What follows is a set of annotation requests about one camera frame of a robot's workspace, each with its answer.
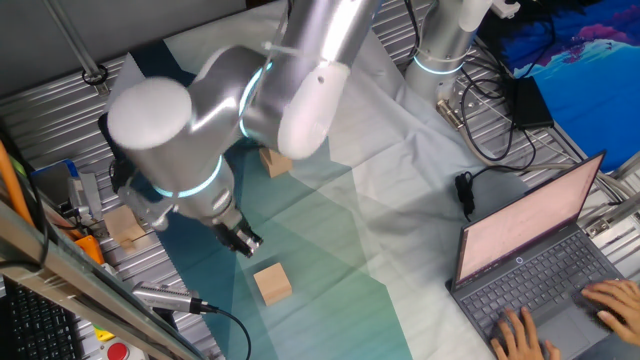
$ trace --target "wooden cube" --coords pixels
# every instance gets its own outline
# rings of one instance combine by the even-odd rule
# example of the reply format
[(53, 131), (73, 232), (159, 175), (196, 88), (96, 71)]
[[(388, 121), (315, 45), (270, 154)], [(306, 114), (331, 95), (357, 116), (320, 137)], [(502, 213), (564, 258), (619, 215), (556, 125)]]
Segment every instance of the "wooden cube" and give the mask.
[(107, 226), (109, 235), (127, 253), (134, 252), (136, 248), (133, 245), (133, 241), (146, 234), (144, 229), (138, 225), (138, 220), (133, 211), (126, 205), (104, 214), (104, 223)]
[(293, 168), (291, 159), (269, 148), (260, 149), (260, 161), (271, 178), (282, 175)]
[(253, 275), (265, 304), (271, 306), (292, 294), (291, 284), (280, 263)]

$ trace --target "black keyboard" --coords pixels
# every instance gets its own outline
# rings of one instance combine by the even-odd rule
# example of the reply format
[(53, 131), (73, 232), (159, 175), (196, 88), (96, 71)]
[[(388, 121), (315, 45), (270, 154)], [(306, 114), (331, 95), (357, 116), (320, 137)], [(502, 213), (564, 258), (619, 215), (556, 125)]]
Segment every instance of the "black keyboard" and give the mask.
[(5, 278), (6, 306), (2, 318), (9, 320), (5, 328), (7, 340), (17, 360), (80, 359), (74, 331), (73, 314), (22, 285)]
[(585, 241), (591, 240), (582, 233), (563, 240), (463, 298), (463, 306), (487, 336), (506, 307), (518, 312), (526, 306), (534, 315), (553, 308), (611, 273), (610, 265), (598, 260)]

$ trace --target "hand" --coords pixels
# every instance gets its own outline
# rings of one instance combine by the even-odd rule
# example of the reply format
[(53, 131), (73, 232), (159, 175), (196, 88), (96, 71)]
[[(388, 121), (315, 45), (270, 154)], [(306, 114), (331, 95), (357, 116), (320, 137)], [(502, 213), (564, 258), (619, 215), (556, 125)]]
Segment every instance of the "hand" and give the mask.
[(632, 345), (640, 346), (640, 288), (629, 280), (605, 280), (589, 285), (582, 295), (608, 306), (625, 321), (623, 325), (608, 311), (598, 312), (598, 317), (620, 338)]
[[(502, 330), (502, 334), (507, 343), (507, 350), (509, 351), (509, 356), (507, 356), (498, 340), (491, 339), (491, 346), (493, 346), (498, 360), (544, 360), (540, 343), (538, 342), (538, 331), (536, 330), (536, 325), (533, 323), (529, 310), (524, 307), (522, 308), (524, 326), (513, 310), (506, 309), (505, 312), (509, 320), (511, 320), (516, 335), (515, 337), (513, 336), (509, 325), (507, 325), (504, 320), (498, 321), (498, 326), (500, 330)], [(553, 346), (549, 340), (545, 341), (544, 345), (549, 351), (549, 360), (560, 360), (560, 350), (558, 350), (558, 348)]]

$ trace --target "laptop keyboard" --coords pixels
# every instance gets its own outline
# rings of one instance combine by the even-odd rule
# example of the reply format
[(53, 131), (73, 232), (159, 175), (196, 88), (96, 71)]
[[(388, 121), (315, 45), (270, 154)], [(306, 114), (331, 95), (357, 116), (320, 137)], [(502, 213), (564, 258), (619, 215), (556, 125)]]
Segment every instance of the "laptop keyboard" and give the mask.
[(598, 261), (585, 241), (591, 240), (583, 233), (565, 239), (462, 299), (463, 306), (487, 336), (506, 307), (526, 306), (534, 315), (553, 308), (609, 273), (608, 263)]

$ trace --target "blue led ring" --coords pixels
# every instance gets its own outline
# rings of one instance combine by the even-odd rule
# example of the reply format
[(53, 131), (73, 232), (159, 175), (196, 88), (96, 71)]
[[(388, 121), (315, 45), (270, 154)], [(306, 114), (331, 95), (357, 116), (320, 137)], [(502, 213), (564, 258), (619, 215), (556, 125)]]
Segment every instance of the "blue led ring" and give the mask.
[[(209, 186), (213, 180), (216, 178), (216, 176), (218, 176), (218, 173), (220, 172), (220, 168), (222, 168), (222, 155), (220, 155), (220, 158), (218, 159), (218, 165), (216, 165), (216, 169), (213, 170), (213, 174), (211, 174), (211, 176), (209, 176), (209, 178), (207, 180), (205, 180), (202, 184), (194, 187), (193, 189), (189, 189), (189, 190), (185, 190), (185, 191), (180, 191), (178, 193), (178, 198), (183, 198), (183, 197), (187, 197), (187, 196), (191, 196), (191, 195), (195, 195), (197, 193), (199, 193), (200, 191), (204, 190), (207, 186)], [(172, 198), (173, 197), (173, 193), (164, 189), (161, 189), (155, 185), (153, 185), (153, 188), (156, 189), (156, 191), (158, 192), (158, 194), (168, 197), (168, 198)]]
[[(271, 66), (273, 65), (273, 63), (269, 63), (267, 65), (267, 70), (271, 69)], [(238, 106), (238, 116), (242, 116), (242, 114), (244, 113), (244, 107), (247, 105), (247, 101), (249, 100), (249, 96), (251, 96), (251, 93), (253, 92), (253, 88), (256, 86), (256, 83), (258, 82), (258, 80), (260, 79), (260, 75), (262, 75), (262, 68), (258, 69), (253, 76), (251, 77), (251, 80), (249, 80), (249, 83), (247, 84), (247, 86), (244, 88), (244, 91), (242, 92), (242, 97), (240, 97), (240, 103)], [(242, 135), (244, 135), (244, 137), (249, 137), (249, 134), (247, 134), (247, 129), (245, 129), (244, 127), (244, 119), (240, 118), (240, 131), (242, 131)]]
[(415, 61), (415, 62), (416, 62), (416, 64), (418, 64), (418, 66), (420, 66), (420, 67), (422, 68), (422, 70), (424, 70), (424, 71), (426, 71), (426, 72), (430, 72), (430, 73), (432, 73), (432, 74), (436, 74), (436, 75), (449, 75), (449, 74), (453, 74), (454, 72), (456, 72), (456, 71), (458, 71), (458, 70), (462, 69), (462, 65), (464, 65), (464, 62), (462, 62), (462, 64), (460, 64), (460, 66), (458, 66), (457, 68), (455, 68), (455, 69), (453, 69), (453, 70), (449, 70), (449, 71), (438, 71), (438, 70), (432, 70), (432, 69), (429, 69), (428, 67), (426, 67), (426, 66), (422, 65), (422, 64), (420, 63), (420, 61), (418, 61), (418, 58), (417, 58), (417, 57), (414, 57), (414, 58), (413, 58), (413, 61)]

